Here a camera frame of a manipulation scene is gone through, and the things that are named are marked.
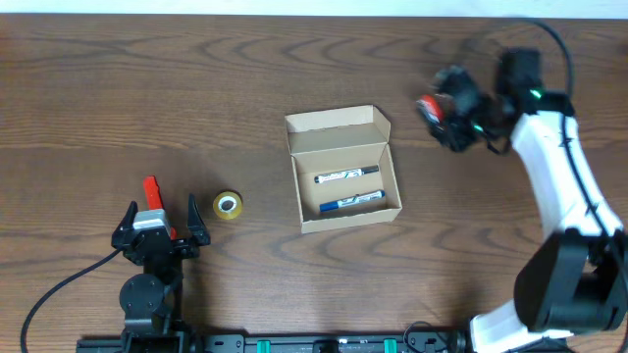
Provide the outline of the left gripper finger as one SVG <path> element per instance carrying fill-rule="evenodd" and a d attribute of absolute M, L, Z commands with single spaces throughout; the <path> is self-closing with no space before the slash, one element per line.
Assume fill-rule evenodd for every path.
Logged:
<path fill-rule="evenodd" d="M 200 216 L 196 199 L 193 194 L 189 194 L 188 197 L 186 226 L 191 237 L 199 246 L 206 246 L 211 243 L 210 233 Z"/>
<path fill-rule="evenodd" d="M 133 231 L 133 221 L 136 214 L 137 203 L 135 201 L 131 201 L 125 215 L 116 227 L 117 238 L 124 238 L 128 233 Z"/>

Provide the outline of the yellow tape roll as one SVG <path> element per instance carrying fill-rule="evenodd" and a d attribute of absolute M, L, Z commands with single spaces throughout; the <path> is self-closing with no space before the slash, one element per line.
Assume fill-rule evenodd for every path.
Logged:
<path fill-rule="evenodd" d="M 243 210 L 243 202 L 238 193 L 224 191 L 218 194 L 213 201 L 213 210 L 221 220 L 234 220 Z"/>

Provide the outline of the red black stapler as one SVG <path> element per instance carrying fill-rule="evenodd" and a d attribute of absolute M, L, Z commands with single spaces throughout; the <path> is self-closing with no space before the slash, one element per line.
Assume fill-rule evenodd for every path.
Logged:
<path fill-rule="evenodd" d="M 423 95 L 416 101 L 417 109 L 425 121 L 432 126 L 440 126 L 445 113 L 433 95 Z"/>

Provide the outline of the blue whiteboard marker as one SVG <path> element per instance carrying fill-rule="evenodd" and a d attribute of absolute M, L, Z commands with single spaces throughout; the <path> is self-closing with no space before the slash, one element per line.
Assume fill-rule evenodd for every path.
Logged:
<path fill-rule="evenodd" d="M 368 203 L 371 201 L 376 201 L 383 199 L 386 196 L 386 192 L 384 190 L 376 190 L 364 194 L 356 194 L 351 197 L 347 197 L 344 199 L 339 199 L 327 203 L 323 203 L 319 205 L 319 211 L 321 213 L 331 212 L 337 209 L 353 207 L 360 204 Z"/>

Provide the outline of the black whiteboard marker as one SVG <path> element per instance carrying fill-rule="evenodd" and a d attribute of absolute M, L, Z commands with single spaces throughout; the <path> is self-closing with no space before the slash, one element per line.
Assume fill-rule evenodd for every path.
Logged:
<path fill-rule="evenodd" d="M 321 174 L 314 177 L 315 183 L 325 183 L 329 181 L 346 179 L 346 178 L 354 178 L 354 177 L 363 177 L 365 175 L 377 173 L 380 168 L 377 165 L 367 166 L 361 168 L 355 168 L 350 170 L 338 171 L 333 173 Z"/>

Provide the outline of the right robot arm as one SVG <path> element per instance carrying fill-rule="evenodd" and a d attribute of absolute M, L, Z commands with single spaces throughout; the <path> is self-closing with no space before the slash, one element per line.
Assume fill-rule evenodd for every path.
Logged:
<path fill-rule="evenodd" d="M 627 231 L 588 165 L 569 94 L 544 88 L 539 51 L 504 52 L 490 94 L 465 69 L 445 68 L 417 108 L 454 152 L 504 139 L 524 165 L 542 222 L 542 244 L 512 298 L 471 320 L 470 350 L 516 352 L 617 329 L 627 313 Z"/>

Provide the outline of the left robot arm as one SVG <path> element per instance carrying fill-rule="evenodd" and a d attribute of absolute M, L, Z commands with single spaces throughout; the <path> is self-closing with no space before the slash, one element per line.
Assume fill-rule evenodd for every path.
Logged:
<path fill-rule="evenodd" d="M 163 209 L 142 211 L 131 202 L 112 234 L 112 247 L 143 272 L 120 291 L 125 331 L 138 337 L 166 337 L 186 331 L 183 321 L 183 266 L 211 242 L 193 195 L 188 197 L 188 237 L 172 238 Z"/>

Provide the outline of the open cardboard box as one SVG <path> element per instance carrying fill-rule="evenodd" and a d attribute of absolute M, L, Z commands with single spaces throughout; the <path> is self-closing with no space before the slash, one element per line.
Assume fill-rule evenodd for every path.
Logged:
<path fill-rule="evenodd" d="M 374 105 L 285 117 L 301 231 L 393 221 L 402 210 L 389 144 Z"/>

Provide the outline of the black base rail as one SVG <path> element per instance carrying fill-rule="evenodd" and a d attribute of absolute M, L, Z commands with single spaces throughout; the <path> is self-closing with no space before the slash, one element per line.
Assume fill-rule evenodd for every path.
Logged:
<path fill-rule="evenodd" d="M 81 339 L 77 353 L 473 353 L 460 330 L 418 328 L 402 334 L 271 335 L 242 334 Z"/>

